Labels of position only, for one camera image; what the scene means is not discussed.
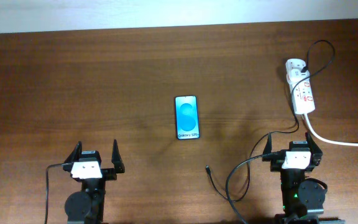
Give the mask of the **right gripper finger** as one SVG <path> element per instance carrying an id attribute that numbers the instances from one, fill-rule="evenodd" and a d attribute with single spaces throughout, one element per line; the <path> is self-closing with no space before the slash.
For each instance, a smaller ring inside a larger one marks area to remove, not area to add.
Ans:
<path id="1" fill-rule="evenodd" d="M 313 138 L 311 137 L 311 134 L 309 132 L 305 133 L 306 142 L 308 144 L 308 147 L 310 148 L 312 153 L 320 153 L 321 149 L 318 147 L 318 145 L 315 143 Z"/>
<path id="2" fill-rule="evenodd" d="M 270 154 L 272 152 L 272 133 L 267 134 L 267 142 L 263 150 L 263 155 Z"/>

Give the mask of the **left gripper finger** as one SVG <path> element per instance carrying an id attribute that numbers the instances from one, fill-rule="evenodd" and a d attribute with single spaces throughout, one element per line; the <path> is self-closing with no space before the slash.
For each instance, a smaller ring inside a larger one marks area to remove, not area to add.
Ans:
<path id="1" fill-rule="evenodd" d="M 70 155 L 65 159 L 64 163 L 76 162 L 80 158 L 82 152 L 82 143 L 78 141 L 74 150 L 70 153 Z"/>
<path id="2" fill-rule="evenodd" d="M 122 161 L 121 155 L 119 153 L 118 143 L 115 139 L 112 146 L 112 156 L 111 156 L 111 162 L 113 163 L 115 168 L 123 168 L 124 163 Z"/>

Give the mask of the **blue Galaxy smartphone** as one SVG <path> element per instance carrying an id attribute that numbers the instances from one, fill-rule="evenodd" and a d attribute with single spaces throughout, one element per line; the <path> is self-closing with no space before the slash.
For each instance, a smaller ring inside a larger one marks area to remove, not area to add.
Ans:
<path id="1" fill-rule="evenodd" d="M 197 98 L 194 95 L 175 98 L 177 138 L 179 140 L 198 139 L 200 126 Z"/>

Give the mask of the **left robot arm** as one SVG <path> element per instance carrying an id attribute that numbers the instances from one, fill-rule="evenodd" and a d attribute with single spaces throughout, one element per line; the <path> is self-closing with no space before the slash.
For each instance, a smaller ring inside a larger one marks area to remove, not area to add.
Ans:
<path id="1" fill-rule="evenodd" d="M 81 142 L 65 159 L 63 170 L 81 184 L 81 190 L 71 194 L 65 202 L 68 224 L 103 222 L 106 182 L 116 180 L 118 174 L 125 173 L 116 140 L 112 145 L 111 162 L 111 168 L 102 168 L 100 153 L 82 150 Z"/>

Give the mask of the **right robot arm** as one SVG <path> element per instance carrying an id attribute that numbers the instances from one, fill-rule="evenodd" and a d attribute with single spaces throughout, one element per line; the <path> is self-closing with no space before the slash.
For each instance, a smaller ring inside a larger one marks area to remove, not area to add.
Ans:
<path id="1" fill-rule="evenodd" d="M 345 223 L 339 218 L 320 219 L 328 185 L 321 180 L 307 177 L 307 172 L 319 166 L 323 152 L 309 133 L 304 141 L 292 141 L 288 149 L 272 151 L 272 135 L 268 134 L 262 160 L 270 163 L 271 172 L 280 173 L 283 214 L 276 214 L 278 224 L 336 224 Z"/>

